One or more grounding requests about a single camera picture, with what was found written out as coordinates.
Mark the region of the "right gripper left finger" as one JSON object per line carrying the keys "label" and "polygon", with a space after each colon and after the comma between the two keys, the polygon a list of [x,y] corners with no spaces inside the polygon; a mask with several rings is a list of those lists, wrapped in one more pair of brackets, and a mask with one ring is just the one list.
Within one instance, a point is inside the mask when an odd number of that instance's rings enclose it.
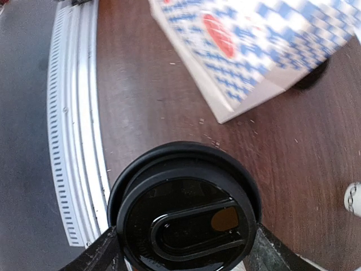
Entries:
{"label": "right gripper left finger", "polygon": [[60,270],[124,270],[124,256],[116,227],[109,227],[82,254]]}

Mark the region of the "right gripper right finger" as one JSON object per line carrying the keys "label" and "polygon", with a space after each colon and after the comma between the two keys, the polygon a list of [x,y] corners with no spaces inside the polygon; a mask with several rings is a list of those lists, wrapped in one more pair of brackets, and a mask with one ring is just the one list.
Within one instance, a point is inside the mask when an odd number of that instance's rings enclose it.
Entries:
{"label": "right gripper right finger", "polygon": [[248,255],[248,270],[321,270],[306,261],[262,224],[258,224],[254,245]]}

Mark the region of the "blue checkered paper bag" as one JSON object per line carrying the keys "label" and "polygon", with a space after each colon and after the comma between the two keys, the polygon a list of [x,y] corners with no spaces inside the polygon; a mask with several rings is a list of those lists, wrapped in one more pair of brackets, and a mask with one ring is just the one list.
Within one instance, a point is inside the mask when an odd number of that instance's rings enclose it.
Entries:
{"label": "blue checkered paper bag", "polygon": [[297,84],[360,33],[359,1],[150,1],[223,124]]}

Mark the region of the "white ceramic mug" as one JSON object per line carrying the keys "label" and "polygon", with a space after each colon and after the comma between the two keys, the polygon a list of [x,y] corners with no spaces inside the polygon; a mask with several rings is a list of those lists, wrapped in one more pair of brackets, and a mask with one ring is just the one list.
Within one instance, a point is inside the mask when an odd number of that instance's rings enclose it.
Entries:
{"label": "white ceramic mug", "polygon": [[355,216],[361,217],[361,183],[351,183],[344,195],[345,209]]}

